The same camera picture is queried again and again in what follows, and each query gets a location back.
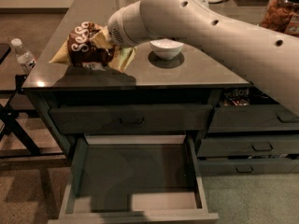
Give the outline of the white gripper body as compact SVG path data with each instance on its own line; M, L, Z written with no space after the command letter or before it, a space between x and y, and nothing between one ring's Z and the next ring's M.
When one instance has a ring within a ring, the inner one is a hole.
M142 21L140 2L122 7L107 23L107 29L115 44L120 47L134 47L147 40L147 29Z

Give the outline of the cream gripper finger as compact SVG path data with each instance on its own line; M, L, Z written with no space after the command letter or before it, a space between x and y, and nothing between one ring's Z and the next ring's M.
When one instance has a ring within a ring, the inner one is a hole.
M113 42L107 27L103 27L97 34L95 34L90 41L98 49L112 49Z

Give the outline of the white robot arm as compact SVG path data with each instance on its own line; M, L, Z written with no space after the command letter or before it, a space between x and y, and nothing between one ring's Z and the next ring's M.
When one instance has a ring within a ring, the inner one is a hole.
M92 38L100 49L174 39L200 49L299 115L299 39L224 17L202 0L139 0Z

